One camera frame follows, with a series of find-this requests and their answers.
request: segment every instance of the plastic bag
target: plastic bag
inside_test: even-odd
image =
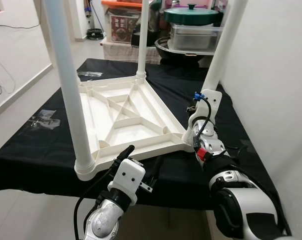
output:
[[[77,73],[78,76],[86,76],[86,77],[100,77],[103,73],[101,72],[95,72],[95,71],[79,71]]]

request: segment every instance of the label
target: label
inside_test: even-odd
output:
[[[116,43],[131,43],[132,34],[138,17],[110,16],[111,40]]]

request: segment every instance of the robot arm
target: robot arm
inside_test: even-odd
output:
[[[221,93],[196,93],[196,106],[190,107],[189,127],[184,141],[192,144],[205,176],[208,177],[218,229],[227,237],[243,240],[293,239],[284,235],[282,209],[261,184],[241,170],[214,131]]]
[[[108,185],[108,191],[103,191],[97,198],[98,208],[91,213],[86,221],[84,240],[110,240],[115,238],[119,220],[129,206],[136,204],[136,191],[143,188],[149,193],[155,183],[150,186],[143,183],[145,175],[143,164],[129,157],[134,150],[130,145],[115,160],[112,165],[113,181]]]

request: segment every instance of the storage box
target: storage box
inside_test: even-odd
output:
[[[214,53],[222,27],[172,24],[169,47],[176,51]]]
[[[141,3],[102,0],[106,40],[130,44],[133,30],[141,17]]]
[[[117,0],[119,2],[126,2],[126,3],[136,3],[136,4],[141,4],[143,0]]]

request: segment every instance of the blue connector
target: blue connector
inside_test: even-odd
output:
[[[204,94],[201,94],[200,92],[196,92],[194,95],[194,100],[200,101],[201,99],[205,98]]]

